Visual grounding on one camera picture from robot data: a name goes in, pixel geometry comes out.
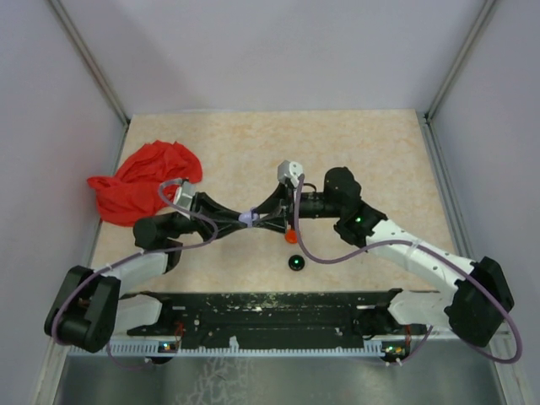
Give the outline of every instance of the red-orange object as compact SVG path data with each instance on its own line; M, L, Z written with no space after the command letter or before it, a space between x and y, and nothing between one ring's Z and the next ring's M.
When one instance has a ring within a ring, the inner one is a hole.
M289 229L285 234L285 240L291 244L298 243L296 240L296 231L294 229Z
M166 204L158 195L160 183L183 178L197 183L203 178L201 162L179 143L146 143L112 176L94 176L87 182L95 189L101 218L112 224L133 226L139 219L156 214ZM164 189L172 198L177 186Z

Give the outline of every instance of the gray floor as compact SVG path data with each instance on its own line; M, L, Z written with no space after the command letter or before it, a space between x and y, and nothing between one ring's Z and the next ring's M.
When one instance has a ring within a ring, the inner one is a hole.
M121 359L128 363L130 359ZM429 342L402 368L371 360L184 358L144 371L67 360L56 405L424 405L503 403L494 366L458 341ZM140 364L140 359L132 364Z

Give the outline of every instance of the table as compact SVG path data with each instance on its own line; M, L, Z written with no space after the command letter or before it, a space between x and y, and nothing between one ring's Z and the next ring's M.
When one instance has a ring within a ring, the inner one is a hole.
M447 251L451 237L415 111L209 112L135 116L122 163L154 140L183 143L201 160L199 191L237 211L262 202L277 185L285 159L304 166L322 189L327 170L347 166L362 197L405 230ZM335 219L302 220L305 243L319 257L353 250L332 228ZM197 243L197 235L181 239ZM137 251L132 230L103 223L93 267ZM301 251L281 234L246 229L202 249L184 251L179 265L138 290L159 292L284 292L432 289L393 263L364 254L324 266L289 269Z

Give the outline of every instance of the light purple object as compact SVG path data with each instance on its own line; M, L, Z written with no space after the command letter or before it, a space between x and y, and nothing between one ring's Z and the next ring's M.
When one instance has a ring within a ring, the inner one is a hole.
M255 208L251 207L249 211L241 213L238 217L238 220L246 224L248 228L253 228L253 221L257 221L260 218L258 213L253 212Z

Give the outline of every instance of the wooden tabletop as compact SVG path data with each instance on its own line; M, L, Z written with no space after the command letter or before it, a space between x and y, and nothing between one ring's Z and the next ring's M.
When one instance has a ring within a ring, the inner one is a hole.
M183 143L201 160L197 190L237 211L262 202L275 189L283 160L304 166L306 181L322 189L328 169L347 166L362 198L414 235L453 251L435 179L413 110L185 113L135 116L123 162L154 140ZM332 219L305 219L301 231L316 256L353 250ZM197 235L181 239L197 243ZM103 223L93 266L137 251L131 228ZM171 272L138 290L161 292L262 292L432 289L384 259L364 254L332 266L307 262L293 272L287 261L298 246L281 234L245 229L210 246L182 253Z

